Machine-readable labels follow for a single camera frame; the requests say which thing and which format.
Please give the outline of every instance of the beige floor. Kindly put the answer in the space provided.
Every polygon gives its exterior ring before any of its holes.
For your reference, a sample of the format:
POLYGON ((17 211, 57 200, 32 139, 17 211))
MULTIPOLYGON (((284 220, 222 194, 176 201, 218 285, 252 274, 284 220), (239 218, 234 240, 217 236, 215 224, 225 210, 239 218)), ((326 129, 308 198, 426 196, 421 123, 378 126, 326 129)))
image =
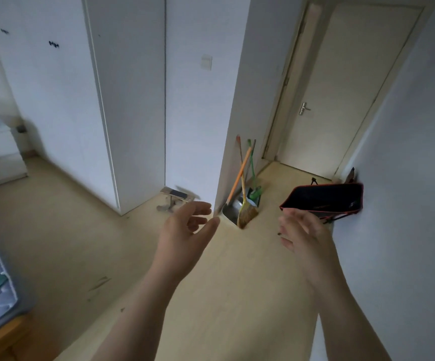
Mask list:
MULTIPOLYGON (((36 317, 70 345, 58 360, 85 361, 151 263, 163 197, 119 217, 40 158, 27 165, 29 178, 0 186, 0 246, 34 287, 36 317)), ((308 359, 316 311, 276 219, 292 188, 310 181, 279 163, 263 171, 259 216, 245 230, 222 220, 172 299, 158 360, 308 359)))

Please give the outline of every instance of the hand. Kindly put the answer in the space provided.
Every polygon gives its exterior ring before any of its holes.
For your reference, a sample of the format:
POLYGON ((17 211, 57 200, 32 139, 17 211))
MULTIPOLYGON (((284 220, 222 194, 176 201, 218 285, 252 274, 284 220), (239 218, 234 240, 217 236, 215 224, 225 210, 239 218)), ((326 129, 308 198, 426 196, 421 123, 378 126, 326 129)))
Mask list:
POLYGON ((335 243, 317 216, 304 210, 283 209, 279 218, 281 243, 295 254, 306 279, 318 294, 348 289, 335 243))
POLYGON ((207 220, 197 215, 211 214, 211 204, 190 202, 180 207, 164 223, 151 270, 179 283, 194 268, 218 229, 218 217, 207 220), (197 233, 199 225, 205 224, 197 233))

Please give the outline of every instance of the beige door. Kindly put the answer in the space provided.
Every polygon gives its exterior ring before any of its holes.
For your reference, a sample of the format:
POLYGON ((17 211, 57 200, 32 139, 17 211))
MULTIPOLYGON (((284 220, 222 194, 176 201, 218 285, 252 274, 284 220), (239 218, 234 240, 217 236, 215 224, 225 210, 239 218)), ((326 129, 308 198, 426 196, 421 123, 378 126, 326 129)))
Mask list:
POLYGON ((420 10, 340 4, 334 10, 278 159, 332 178, 420 10))

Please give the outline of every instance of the door handle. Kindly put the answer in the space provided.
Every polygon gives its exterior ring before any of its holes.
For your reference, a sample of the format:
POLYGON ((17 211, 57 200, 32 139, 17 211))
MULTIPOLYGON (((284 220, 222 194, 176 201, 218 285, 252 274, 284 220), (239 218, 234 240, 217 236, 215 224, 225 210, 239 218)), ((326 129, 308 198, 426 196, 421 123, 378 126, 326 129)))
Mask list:
POLYGON ((304 102, 303 105, 301 105, 301 108, 299 109, 299 115, 303 115, 305 110, 311 110, 310 108, 306 108, 306 102, 304 102))

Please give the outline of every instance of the orange handle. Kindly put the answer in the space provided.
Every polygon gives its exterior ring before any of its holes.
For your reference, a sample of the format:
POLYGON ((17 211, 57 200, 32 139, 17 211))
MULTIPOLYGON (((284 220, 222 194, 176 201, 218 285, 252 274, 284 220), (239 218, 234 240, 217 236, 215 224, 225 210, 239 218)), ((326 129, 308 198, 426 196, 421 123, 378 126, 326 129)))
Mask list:
POLYGON ((243 163, 241 164, 241 169, 239 170, 238 177, 236 177, 236 181, 234 182, 233 188, 231 189, 231 192, 229 193, 228 200, 226 201, 226 205, 229 205, 229 203, 231 202, 231 198, 233 197, 234 190, 236 190, 236 187, 238 186, 239 179, 241 178, 241 175, 243 174, 243 172, 245 170, 246 162, 247 162, 249 156, 251 155, 251 151, 252 151, 252 148, 249 147, 247 152, 246 152, 246 157, 244 158, 243 163))

